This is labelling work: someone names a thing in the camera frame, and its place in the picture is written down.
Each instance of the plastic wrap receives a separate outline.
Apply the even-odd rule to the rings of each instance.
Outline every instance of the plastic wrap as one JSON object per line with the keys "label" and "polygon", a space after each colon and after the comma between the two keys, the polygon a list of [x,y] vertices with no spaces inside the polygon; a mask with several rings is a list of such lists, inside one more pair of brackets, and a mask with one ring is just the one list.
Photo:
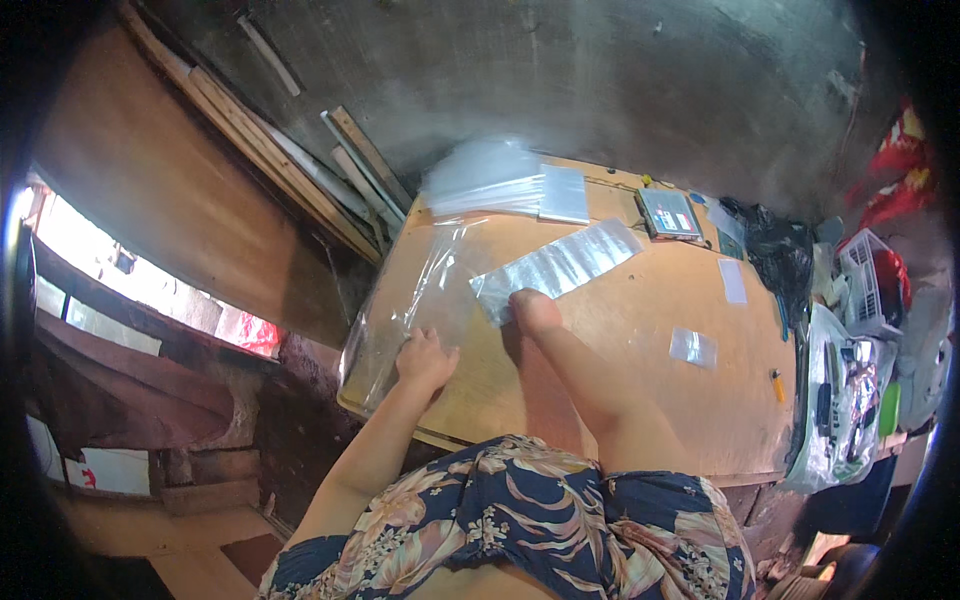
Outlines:
{"label": "plastic wrap", "polygon": [[423,202],[435,216],[494,210],[538,215],[543,198],[540,157],[517,139],[457,146],[423,181]]}
{"label": "plastic wrap", "polygon": [[717,343],[703,333],[674,327],[673,337],[670,339],[670,358],[704,369],[716,369]]}
{"label": "plastic wrap", "polygon": [[[428,233],[422,268],[395,264],[394,254],[388,258],[376,289],[402,292],[367,299],[350,330],[338,373],[341,393],[349,388],[362,396],[361,408],[368,416],[396,383],[396,353],[412,328],[435,328],[446,346],[464,344],[468,322],[477,310],[468,282],[495,266],[486,255],[464,250],[465,240],[485,222],[458,219],[416,231]],[[416,244],[416,238],[405,242]]]}
{"label": "plastic wrap", "polygon": [[[893,345],[852,339],[818,303],[811,311],[808,347],[804,444],[780,484],[800,493],[856,483],[870,472],[879,441],[879,399],[896,355]],[[856,367],[848,369],[852,363]]]}
{"label": "plastic wrap", "polygon": [[513,292],[533,288],[559,298],[643,251],[640,240],[619,219],[566,235],[495,271],[474,277],[470,288],[495,327],[513,316]]}
{"label": "plastic wrap", "polygon": [[720,277],[723,278],[724,294],[730,304],[746,304],[747,288],[740,273],[740,261],[733,258],[718,258]]}
{"label": "plastic wrap", "polygon": [[580,169],[545,164],[540,218],[589,225],[587,184]]}

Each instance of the table surface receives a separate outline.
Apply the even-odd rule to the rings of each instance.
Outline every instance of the table surface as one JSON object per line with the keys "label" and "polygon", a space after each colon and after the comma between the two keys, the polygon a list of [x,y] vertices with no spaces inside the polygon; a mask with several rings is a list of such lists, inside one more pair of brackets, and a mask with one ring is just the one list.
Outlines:
{"label": "table surface", "polygon": [[[638,395],[651,397],[662,408],[697,459],[692,474],[725,486],[781,478],[793,426],[794,343],[792,335],[788,342],[781,340],[776,300],[754,268],[741,263],[748,303],[727,303],[717,265],[725,256],[684,242],[651,241],[638,225],[642,218],[633,190],[642,185],[639,176],[549,160],[584,171],[592,223],[619,218],[634,228],[644,247],[644,252],[560,297],[557,304],[565,324],[633,377]],[[698,204],[694,210],[717,249],[716,228],[706,211]],[[420,420],[418,439],[459,449],[523,433],[595,457],[596,441],[556,374],[516,334],[515,325],[492,327],[467,285],[472,276],[580,228],[490,213],[435,225],[417,200],[373,292],[366,335],[355,349],[338,398],[341,405],[368,415],[396,380],[393,359],[406,328],[434,326],[443,341],[462,347],[461,361]],[[717,342],[715,370],[670,358],[674,326]],[[773,369],[782,374],[786,403],[777,401]],[[643,435],[642,430],[636,433]]]}

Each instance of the concrete wall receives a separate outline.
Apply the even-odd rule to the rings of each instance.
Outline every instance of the concrete wall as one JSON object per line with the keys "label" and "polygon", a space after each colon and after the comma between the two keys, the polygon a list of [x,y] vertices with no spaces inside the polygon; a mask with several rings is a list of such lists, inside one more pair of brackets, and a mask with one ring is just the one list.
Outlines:
{"label": "concrete wall", "polygon": [[[842,0],[148,1],[187,50],[329,162],[343,104],[412,191],[457,141],[512,132],[578,158],[807,219],[846,189],[897,92],[872,44],[867,94]],[[303,90],[236,24],[247,14]]]}

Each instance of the red bag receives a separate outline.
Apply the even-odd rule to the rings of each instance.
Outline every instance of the red bag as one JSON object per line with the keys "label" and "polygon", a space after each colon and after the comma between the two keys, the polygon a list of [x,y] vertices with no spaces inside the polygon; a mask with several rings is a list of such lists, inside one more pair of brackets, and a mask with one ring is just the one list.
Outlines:
{"label": "red bag", "polygon": [[897,215],[913,212],[932,203],[936,178],[932,170],[933,151],[926,142],[923,124],[913,103],[904,98],[903,110],[880,144],[864,175],[847,193],[847,206],[855,208],[864,190],[893,180],[867,202],[857,229],[882,223]]}

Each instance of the floral shorts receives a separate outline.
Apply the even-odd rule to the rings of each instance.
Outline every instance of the floral shorts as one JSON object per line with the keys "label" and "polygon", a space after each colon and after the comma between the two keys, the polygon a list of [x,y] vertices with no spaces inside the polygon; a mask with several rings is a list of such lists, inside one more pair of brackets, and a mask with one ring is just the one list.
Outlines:
{"label": "floral shorts", "polygon": [[280,553],[260,598],[403,598],[438,567],[507,559],[562,598],[749,598],[754,567],[702,477],[599,465],[504,436],[401,477],[349,536]]}

